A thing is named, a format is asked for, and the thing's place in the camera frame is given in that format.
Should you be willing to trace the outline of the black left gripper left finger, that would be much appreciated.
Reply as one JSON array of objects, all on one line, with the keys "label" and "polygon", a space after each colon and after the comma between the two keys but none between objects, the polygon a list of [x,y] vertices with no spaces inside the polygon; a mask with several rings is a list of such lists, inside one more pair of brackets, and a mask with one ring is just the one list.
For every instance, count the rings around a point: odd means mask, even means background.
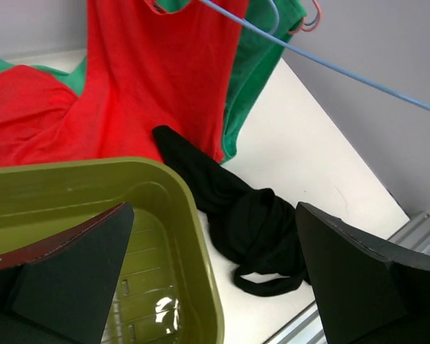
[{"label": "black left gripper left finger", "polygon": [[133,221],[122,203],[0,254],[0,343],[100,343]]}]

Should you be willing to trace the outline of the black tank top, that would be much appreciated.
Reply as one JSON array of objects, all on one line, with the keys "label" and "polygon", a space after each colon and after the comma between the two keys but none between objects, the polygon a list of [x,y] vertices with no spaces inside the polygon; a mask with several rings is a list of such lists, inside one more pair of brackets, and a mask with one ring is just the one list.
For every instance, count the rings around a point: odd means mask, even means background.
[{"label": "black tank top", "polygon": [[290,203],[270,188],[252,188],[170,127],[152,134],[164,163],[206,214],[212,244],[237,265],[232,282],[239,289],[272,297],[309,282]]}]

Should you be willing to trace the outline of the light blue wire hanger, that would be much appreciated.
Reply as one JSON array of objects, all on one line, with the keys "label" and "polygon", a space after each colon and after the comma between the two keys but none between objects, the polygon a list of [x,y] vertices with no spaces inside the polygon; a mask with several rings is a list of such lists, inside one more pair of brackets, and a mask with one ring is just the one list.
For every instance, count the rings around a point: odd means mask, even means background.
[{"label": "light blue wire hanger", "polygon": [[232,14],[231,12],[220,7],[219,5],[215,4],[212,1],[203,0],[202,3],[206,6],[208,6],[209,8],[213,9],[214,11],[220,13],[221,15],[225,16],[226,18],[232,20],[233,22],[236,22],[237,24],[242,25],[244,28],[247,28],[248,30],[254,32],[255,34],[258,34],[259,36],[264,37],[265,39],[269,40],[270,42],[273,42],[273,43],[275,43],[281,47],[284,47],[285,49],[288,49],[289,51],[292,51],[295,54],[298,54],[298,55],[300,55],[300,56],[302,56],[302,57],[304,57],[310,61],[313,61],[319,65],[322,65],[323,67],[326,67],[329,70],[337,72],[340,75],[344,75],[345,77],[348,77],[352,80],[355,80],[355,81],[360,82],[364,85],[367,85],[367,86],[372,87],[376,90],[379,90],[379,91],[381,91],[387,95],[390,95],[394,98],[397,98],[399,100],[402,100],[402,101],[407,102],[409,104],[415,105],[421,109],[424,109],[424,110],[430,112],[430,105],[426,104],[425,102],[422,102],[420,100],[416,100],[416,99],[413,99],[412,97],[401,94],[401,93],[399,93],[395,90],[392,90],[391,88],[388,88],[382,84],[368,80],[368,79],[366,79],[360,75],[357,75],[354,72],[351,72],[347,69],[339,67],[336,64],[330,63],[330,62],[325,61],[319,57],[316,57],[315,55],[310,54],[309,52],[306,52],[306,51],[304,51],[298,47],[292,46],[292,45],[274,37],[273,35],[266,33],[265,31],[259,29],[258,27],[254,26],[253,24],[251,24],[247,20],[237,17],[236,15]]}]

